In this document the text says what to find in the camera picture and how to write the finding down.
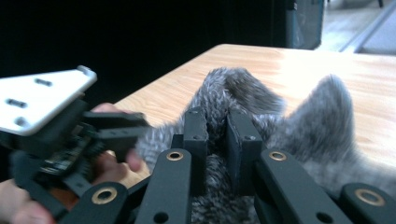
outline bolt hole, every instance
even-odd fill
[[[15,105],[19,108],[26,108],[27,104],[22,101],[14,100],[14,99],[6,99],[6,103],[8,105]]]
[[[18,125],[18,126],[23,127],[23,126],[26,126],[27,121],[26,121],[26,119],[24,119],[22,117],[19,117],[19,118],[15,119],[15,124]]]
[[[35,83],[40,84],[40,85],[44,85],[44,86],[48,86],[48,87],[52,86],[52,82],[44,80],[44,79],[41,79],[41,78],[36,78],[35,79]]]
[[[317,213],[317,218],[323,223],[332,223],[332,217],[327,215],[326,213]]]
[[[108,191],[108,190],[106,190],[106,191],[101,192],[101,193],[98,195],[98,199],[100,199],[100,200],[106,200],[106,199],[110,198],[110,196],[111,196],[111,192]]]
[[[376,192],[369,189],[357,189],[355,191],[356,196],[363,202],[373,206],[384,206],[384,198]]]
[[[164,212],[159,212],[159,213],[155,214],[155,216],[154,216],[155,223],[165,223],[168,221],[168,219],[169,219],[168,214],[166,214]]]
[[[166,155],[166,158],[169,161],[179,161],[183,158],[183,154],[180,152],[171,152],[168,155]]]
[[[270,158],[274,161],[285,161],[287,157],[281,152],[273,151],[270,153]]]

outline white metal plate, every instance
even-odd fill
[[[0,78],[0,131],[31,135],[40,130],[96,81],[96,74],[75,70]]]

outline gray fur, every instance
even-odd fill
[[[396,196],[396,177],[371,169],[355,153],[350,96],[340,79],[324,78],[311,96],[288,118],[284,101],[243,68],[210,72],[186,110],[205,111],[209,133],[206,192],[192,200],[193,223],[257,223],[252,199],[231,193],[230,178],[221,157],[225,148],[225,118],[230,109],[246,112],[269,149],[293,154],[305,170],[327,189],[338,193],[349,182],[364,182]],[[138,154],[152,171],[158,155],[169,149],[172,136],[183,132],[183,117],[151,129],[136,144]]]

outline finger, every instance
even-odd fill
[[[126,165],[117,163],[117,160],[107,153],[103,153],[99,158],[96,163],[96,170],[98,176],[93,181],[94,185],[105,181],[118,182],[122,180],[128,172]]]
[[[111,103],[103,103],[100,105],[97,105],[92,112],[97,112],[97,113],[104,113],[104,112],[121,112],[121,110],[117,109],[113,104]]]
[[[0,183],[0,223],[10,222],[26,202],[30,201],[29,193],[15,185],[13,179]]]
[[[53,224],[55,220],[50,212],[37,202],[26,203],[12,220],[14,224]]]
[[[127,114],[134,113],[134,111],[131,111],[131,110],[118,109],[111,103],[103,103],[103,104],[97,105],[94,109],[92,109],[92,112],[96,112],[96,113],[127,113]]]
[[[131,149],[125,158],[126,162],[128,163],[129,168],[133,172],[137,172],[142,168],[142,159],[137,155],[136,151]]]
[[[115,156],[111,155],[107,151],[102,153],[95,162],[94,171],[95,176],[99,176],[107,170],[112,169],[117,164]]]

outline dark background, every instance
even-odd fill
[[[285,8],[272,0],[2,0],[0,77],[82,64],[98,76],[84,98],[90,107],[116,103],[218,44],[285,47]],[[0,148],[0,180],[7,154]]]

